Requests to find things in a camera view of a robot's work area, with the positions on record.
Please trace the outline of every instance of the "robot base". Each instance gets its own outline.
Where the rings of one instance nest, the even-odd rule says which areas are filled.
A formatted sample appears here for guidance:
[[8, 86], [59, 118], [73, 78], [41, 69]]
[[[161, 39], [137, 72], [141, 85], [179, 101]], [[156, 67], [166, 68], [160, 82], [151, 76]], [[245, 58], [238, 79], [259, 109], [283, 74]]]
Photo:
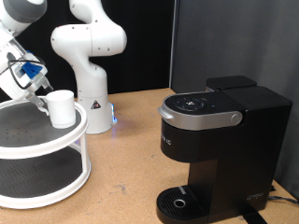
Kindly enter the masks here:
[[104, 133], [112, 127], [112, 104], [107, 95], [95, 98], [79, 96], [78, 103], [85, 109], [88, 120], [92, 121], [86, 133]]

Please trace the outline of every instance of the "black cable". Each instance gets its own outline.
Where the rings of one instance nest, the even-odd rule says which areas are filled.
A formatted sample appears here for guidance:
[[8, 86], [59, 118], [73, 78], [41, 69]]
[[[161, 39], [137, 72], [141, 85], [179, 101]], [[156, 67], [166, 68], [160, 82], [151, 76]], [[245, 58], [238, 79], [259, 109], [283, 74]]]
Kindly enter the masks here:
[[273, 200], [286, 200], [290, 203], [295, 203], [299, 205], [299, 202], [296, 201], [295, 199], [289, 199], [289, 198], [282, 198], [282, 197], [278, 197], [278, 196], [271, 196], [268, 198], [268, 201], [273, 201]]
[[19, 83], [19, 81], [15, 78], [15, 76], [13, 75], [12, 69], [11, 69], [11, 63], [40, 63], [45, 65], [44, 61], [41, 60], [41, 62], [37, 62], [37, 61], [33, 61], [33, 60], [8, 60], [7, 64], [8, 64], [8, 68], [10, 71], [10, 74], [12, 75], [14, 81], [16, 82], [16, 84], [22, 89], [22, 90], [27, 90], [29, 87], [32, 86], [33, 82], [29, 82], [25, 87], [21, 86], [21, 84]]

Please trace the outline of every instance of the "rotating platform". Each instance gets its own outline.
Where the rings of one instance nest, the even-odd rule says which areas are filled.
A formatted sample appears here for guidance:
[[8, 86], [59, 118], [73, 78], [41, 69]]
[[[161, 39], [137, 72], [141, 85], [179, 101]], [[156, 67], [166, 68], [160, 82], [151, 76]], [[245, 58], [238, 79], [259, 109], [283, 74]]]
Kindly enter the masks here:
[[50, 117], [28, 101], [0, 104], [0, 206], [45, 206], [84, 185], [91, 172], [87, 116], [79, 104], [75, 107], [76, 124], [56, 129]]

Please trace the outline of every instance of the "white cup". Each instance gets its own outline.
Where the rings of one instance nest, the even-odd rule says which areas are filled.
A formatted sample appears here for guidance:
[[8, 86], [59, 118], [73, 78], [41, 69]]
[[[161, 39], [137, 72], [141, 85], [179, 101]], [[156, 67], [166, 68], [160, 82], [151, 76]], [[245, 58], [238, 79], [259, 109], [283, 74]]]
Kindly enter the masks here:
[[76, 123], [75, 99], [72, 91], [53, 91], [47, 96], [50, 122], [57, 129], [65, 129]]

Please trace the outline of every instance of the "round tray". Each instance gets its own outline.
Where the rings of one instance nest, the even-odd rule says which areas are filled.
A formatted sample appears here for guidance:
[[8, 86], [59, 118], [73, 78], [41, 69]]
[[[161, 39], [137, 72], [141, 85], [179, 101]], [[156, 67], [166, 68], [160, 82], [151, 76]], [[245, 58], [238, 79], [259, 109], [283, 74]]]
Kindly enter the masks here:
[[27, 100], [0, 104], [0, 159], [38, 157], [74, 143], [88, 126], [83, 107], [77, 103], [75, 107], [76, 124], [56, 129], [51, 126], [50, 117]]

